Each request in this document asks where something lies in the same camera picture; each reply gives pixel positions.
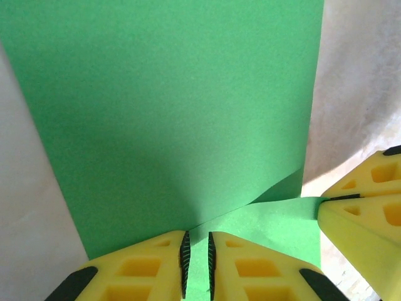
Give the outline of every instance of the black rubber pad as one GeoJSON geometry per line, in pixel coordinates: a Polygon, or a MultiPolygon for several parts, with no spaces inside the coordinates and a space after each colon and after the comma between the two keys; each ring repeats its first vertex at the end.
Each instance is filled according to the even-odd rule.
{"type": "Polygon", "coordinates": [[[214,272],[216,270],[216,246],[213,240],[213,233],[209,232],[209,243],[207,249],[209,261],[209,288],[211,291],[211,301],[214,300],[214,272]]]}
{"type": "Polygon", "coordinates": [[[321,273],[309,268],[302,268],[299,272],[321,301],[349,301],[334,283],[321,273]]]}
{"type": "Polygon", "coordinates": [[[355,194],[347,194],[346,196],[336,196],[334,198],[330,198],[327,201],[336,201],[339,199],[359,199],[361,197],[360,193],[355,193],[355,194]]]}
{"type": "Polygon", "coordinates": [[[180,267],[181,267],[181,289],[182,298],[185,299],[187,292],[188,269],[190,261],[190,238],[189,231],[186,231],[180,246],[180,267]]]}
{"type": "Polygon", "coordinates": [[[385,156],[394,156],[401,154],[401,145],[393,146],[383,152],[385,156]]]}
{"type": "Polygon", "coordinates": [[[96,275],[96,267],[86,267],[70,274],[45,301],[74,301],[96,275]]]}

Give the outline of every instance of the green paper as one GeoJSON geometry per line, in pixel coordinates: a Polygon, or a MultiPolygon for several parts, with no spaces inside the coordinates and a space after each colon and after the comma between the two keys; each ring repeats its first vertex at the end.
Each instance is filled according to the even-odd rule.
{"type": "Polygon", "coordinates": [[[303,168],[322,9],[0,1],[0,38],[90,258],[193,228],[303,168]]]}
{"type": "Polygon", "coordinates": [[[250,204],[190,231],[187,300],[210,299],[207,235],[223,231],[320,266],[320,230],[315,209],[323,198],[250,204]]]}

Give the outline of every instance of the green sheet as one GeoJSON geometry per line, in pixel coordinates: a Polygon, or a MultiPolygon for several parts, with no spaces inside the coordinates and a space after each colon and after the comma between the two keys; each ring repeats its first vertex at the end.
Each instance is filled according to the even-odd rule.
{"type": "Polygon", "coordinates": [[[191,229],[303,168],[322,9],[0,1],[0,38],[90,258],[191,229]]]}
{"type": "Polygon", "coordinates": [[[193,246],[187,299],[208,300],[207,234],[223,231],[320,266],[320,230],[315,216],[323,198],[250,204],[190,232],[193,246]]]}

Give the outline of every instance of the triangular hole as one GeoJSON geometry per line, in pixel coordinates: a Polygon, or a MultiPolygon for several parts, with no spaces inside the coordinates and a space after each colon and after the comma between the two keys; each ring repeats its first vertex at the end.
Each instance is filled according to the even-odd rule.
{"type": "Polygon", "coordinates": [[[351,213],[353,215],[361,215],[361,209],[359,208],[359,206],[349,206],[349,207],[345,207],[344,210],[348,213],[351,213]]]}
{"type": "Polygon", "coordinates": [[[353,189],[353,188],[355,188],[356,186],[357,186],[356,180],[352,180],[352,181],[346,183],[346,184],[342,187],[342,189],[353,189]]]}

